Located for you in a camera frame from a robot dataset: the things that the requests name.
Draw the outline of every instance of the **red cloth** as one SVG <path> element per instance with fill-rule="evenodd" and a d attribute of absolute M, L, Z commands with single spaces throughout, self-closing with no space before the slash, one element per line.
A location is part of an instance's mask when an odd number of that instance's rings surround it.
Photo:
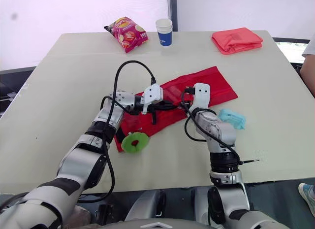
<path fill-rule="evenodd" d="M 180 76 L 161 85 L 164 100 L 172 101 L 175 105 L 180 104 L 181 95 L 185 87 L 192 87 L 198 82 L 210 85 L 210 103 L 208 106 L 217 105 L 237 98 L 232 87 L 226 82 L 218 68 L 214 66 L 197 73 Z M 192 95 L 185 95 L 185 100 L 192 101 Z M 165 127 L 186 117 L 186 113 L 182 108 L 157 111 L 157 123 L 153 125 L 152 115 L 150 113 L 146 115 L 139 114 L 137 116 L 125 113 L 121 128 L 126 136 L 129 132 L 142 132 L 150 137 Z M 117 141 L 116 137 L 115 142 L 118 151 L 122 152 L 121 144 Z"/>
<path fill-rule="evenodd" d="M 220 52 L 226 55 L 260 48 L 263 41 L 247 28 L 214 32 L 211 39 Z"/>

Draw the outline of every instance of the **pink towel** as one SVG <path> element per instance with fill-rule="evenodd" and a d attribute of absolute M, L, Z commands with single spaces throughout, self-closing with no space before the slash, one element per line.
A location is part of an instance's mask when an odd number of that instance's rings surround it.
<path fill-rule="evenodd" d="M 260 48 L 262 43 L 262 38 L 247 28 L 214 32 L 211 39 L 223 54 Z"/>

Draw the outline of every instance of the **light blue object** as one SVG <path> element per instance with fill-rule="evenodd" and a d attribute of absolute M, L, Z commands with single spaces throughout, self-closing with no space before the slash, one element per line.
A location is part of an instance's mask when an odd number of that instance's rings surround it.
<path fill-rule="evenodd" d="M 221 109 L 219 118 L 224 122 L 229 122 L 235 129 L 245 129 L 246 117 L 230 109 Z"/>

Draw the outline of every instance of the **chip bag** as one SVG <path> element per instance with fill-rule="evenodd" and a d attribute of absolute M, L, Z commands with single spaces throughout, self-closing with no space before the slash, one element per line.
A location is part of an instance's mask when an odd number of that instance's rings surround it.
<path fill-rule="evenodd" d="M 128 17 L 122 17 L 104 29 L 118 40 L 126 53 L 148 40 L 145 30 Z"/>

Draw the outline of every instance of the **paper cup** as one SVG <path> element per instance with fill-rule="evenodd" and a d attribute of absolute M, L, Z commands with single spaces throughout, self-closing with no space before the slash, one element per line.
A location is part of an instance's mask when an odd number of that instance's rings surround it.
<path fill-rule="evenodd" d="M 169 46 L 172 44 L 172 21 L 169 19 L 159 19 L 156 21 L 157 33 L 159 42 L 162 46 Z"/>

